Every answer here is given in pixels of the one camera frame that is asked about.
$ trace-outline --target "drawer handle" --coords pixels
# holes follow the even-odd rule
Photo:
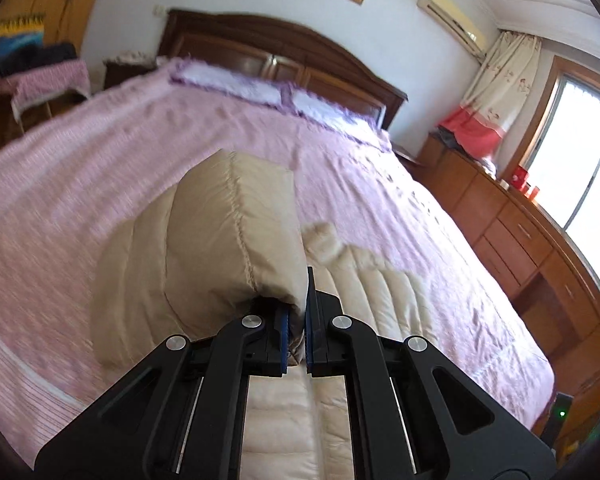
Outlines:
[[[571,291],[571,289],[569,288],[569,285],[564,285],[564,290],[567,291],[567,294],[569,295],[569,297],[574,301],[576,299],[576,297],[573,295],[573,292]]]
[[[600,380],[600,373],[597,374],[595,377],[593,377],[592,379],[589,379],[587,382],[585,382],[581,387],[580,387],[580,391],[578,392],[579,394],[583,394],[584,392],[589,391],[590,389],[592,389],[596,384],[598,384],[598,381]]]
[[[531,234],[529,234],[529,231],[523,228],[521,224],[518,224],[518,228],[522,231],[523,235],[525,235],[529,240],[531,240]]]

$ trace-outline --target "air conditioner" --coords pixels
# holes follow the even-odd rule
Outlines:
[[[456,4],[451,0],[418,0],[418,6],[451,32],[480,63],[484,61],[487,40]]]

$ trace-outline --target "wooden headboard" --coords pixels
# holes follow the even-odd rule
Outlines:
[[[159,56],[195,57],[246,75],[293,81],[387,129],[407,94],[310,28],[257,14],[171,9]]]

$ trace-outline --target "pink bedspread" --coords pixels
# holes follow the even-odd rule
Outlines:
[[[172,86],[162,69],[0,152],[0,430],[28,463],[107,386],[88,316],[107,237],[219,148],[291,168],[302,224],[333,222],[345,242],[421,276],[441,350],[533,424],[552,393],[546,358],[449,216],[391,153]]]

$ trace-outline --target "metal screw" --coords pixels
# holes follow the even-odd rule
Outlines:
[[[351,319],[347,316],[334,317],[331,322],[336,328],[349,328],[351,326]]]
[[[427,349],[427,340],[421,337],[412,337],[407,343],[414,352],[423,352]]]
[[[242,326],[246,328],[257,328],[261,324],[262,320],[260,319],[260,316],[256,316],[255,314],[249,314],[242,318]]]
[[[169,350],[182,350],[186,343],[187,342],[181,335],[172,335],[167,339],[167,348]]]

